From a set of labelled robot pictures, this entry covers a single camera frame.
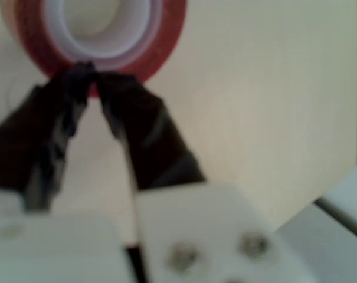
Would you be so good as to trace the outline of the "black-taped gripper right finger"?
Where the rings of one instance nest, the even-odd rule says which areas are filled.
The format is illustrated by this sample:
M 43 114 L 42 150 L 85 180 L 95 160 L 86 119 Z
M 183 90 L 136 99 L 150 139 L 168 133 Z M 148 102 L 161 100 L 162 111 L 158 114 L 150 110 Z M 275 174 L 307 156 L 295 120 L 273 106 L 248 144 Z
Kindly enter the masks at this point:
M 159 97 L 128 75 L 96 85 L 132 174 L 147 282 L 315 282 L 238 186 L 205 177 Z

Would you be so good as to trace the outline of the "black-taped gripper left finger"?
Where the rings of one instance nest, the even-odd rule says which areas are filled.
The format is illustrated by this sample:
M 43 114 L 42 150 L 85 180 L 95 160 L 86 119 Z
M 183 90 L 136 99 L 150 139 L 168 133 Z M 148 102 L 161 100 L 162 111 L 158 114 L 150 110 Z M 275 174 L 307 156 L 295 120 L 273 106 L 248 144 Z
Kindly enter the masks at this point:
M 74 64 L 33 86 L 0 122 L 0 196 L 17 197 L 27 212 L 50 209 L 95 76 L 92 63 Z

